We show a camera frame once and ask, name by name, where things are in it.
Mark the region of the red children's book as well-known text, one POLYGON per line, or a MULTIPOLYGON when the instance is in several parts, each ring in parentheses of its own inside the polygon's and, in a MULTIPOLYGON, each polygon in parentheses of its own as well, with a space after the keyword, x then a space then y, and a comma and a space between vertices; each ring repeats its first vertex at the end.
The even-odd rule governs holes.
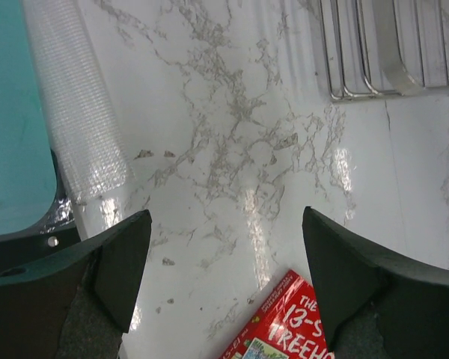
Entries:
POLYGON ((289 270, 221 359, 329 359, 314 288, 289 270))

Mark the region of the teal cutting board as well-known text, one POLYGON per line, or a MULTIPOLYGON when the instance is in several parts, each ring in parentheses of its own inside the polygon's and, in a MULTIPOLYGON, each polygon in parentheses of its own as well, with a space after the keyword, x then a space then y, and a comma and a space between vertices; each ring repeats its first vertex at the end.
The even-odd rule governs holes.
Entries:
POLYGON ((0 1, 0 236, 34 226, 57 191, 20 1, 0 1))

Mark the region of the clear mesh tape strip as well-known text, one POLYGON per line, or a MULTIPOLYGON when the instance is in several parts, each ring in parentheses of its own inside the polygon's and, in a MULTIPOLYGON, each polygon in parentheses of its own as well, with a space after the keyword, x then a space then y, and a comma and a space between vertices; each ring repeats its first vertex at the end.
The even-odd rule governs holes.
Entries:
POLYGON ((117 117, 76 1, 24 1, 52 149, 84 203, 133 180, 117 117))

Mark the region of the wire dish rack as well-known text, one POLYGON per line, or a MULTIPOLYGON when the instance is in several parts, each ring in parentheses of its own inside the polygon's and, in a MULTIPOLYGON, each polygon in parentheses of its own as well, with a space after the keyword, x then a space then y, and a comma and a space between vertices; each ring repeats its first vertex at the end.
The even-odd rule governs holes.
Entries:
POLYGON ((449 1, 319 1, 334 101, 449 93, 449 1))

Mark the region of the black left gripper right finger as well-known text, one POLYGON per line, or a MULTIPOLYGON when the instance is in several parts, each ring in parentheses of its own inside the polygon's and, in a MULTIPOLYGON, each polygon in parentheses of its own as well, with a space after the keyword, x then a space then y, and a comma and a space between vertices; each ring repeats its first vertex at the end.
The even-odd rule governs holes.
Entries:
POLYGON ((336 358, 449 358, 449 270, 372 242, 309 206, 302 231, 336 358))

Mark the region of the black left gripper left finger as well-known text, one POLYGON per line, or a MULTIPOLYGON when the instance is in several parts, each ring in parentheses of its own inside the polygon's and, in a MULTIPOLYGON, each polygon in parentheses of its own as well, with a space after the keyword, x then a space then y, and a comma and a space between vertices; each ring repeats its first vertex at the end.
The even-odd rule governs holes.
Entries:
POLYGON ((143 210, 86 240, 74 224, 0 236, 0 358, 117 358, 151 227, 143 210))

